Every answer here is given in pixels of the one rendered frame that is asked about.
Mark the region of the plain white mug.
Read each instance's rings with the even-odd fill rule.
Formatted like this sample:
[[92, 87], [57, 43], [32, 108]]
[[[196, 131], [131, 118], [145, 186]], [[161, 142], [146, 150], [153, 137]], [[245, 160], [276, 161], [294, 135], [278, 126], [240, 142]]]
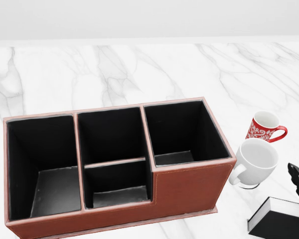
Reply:
[[267, 141], [248, 138], [239, 146], [237, 162], [229, 177], [232, 185], [242, 183], [248, 189], [256, 188], [269, 177], [278, 164], [276, 149]]

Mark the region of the red-brown desk caddy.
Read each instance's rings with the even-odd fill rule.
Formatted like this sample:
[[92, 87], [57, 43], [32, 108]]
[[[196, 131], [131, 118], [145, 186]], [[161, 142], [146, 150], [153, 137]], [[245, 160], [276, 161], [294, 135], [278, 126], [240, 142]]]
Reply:
[[236, 157], [203, 97], [3, 119], [4, 220], [60, 239], [212, 214]]

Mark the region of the red patterned mug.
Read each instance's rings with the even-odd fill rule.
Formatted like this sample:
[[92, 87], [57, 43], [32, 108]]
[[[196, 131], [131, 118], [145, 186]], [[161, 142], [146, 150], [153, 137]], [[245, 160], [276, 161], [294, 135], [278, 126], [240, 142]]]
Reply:
[[[279, 124], [280, 121], [276, 114], [269, 111], [258, 111], [253, 116], [246, 139], [259, 138], [269, 143], [283, 139], [287, 135], [288, 130]], [[273, 133], [277, 130], [283, 130], [284, 133], [272, 138]]]

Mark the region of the black book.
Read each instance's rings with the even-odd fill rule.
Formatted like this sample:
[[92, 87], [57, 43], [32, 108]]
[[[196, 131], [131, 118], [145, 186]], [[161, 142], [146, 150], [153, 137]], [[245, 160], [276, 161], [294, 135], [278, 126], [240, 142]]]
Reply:
[[248, 220], [248, 232], [263, 239], [299, 239], [299, 203], [268, 197]]

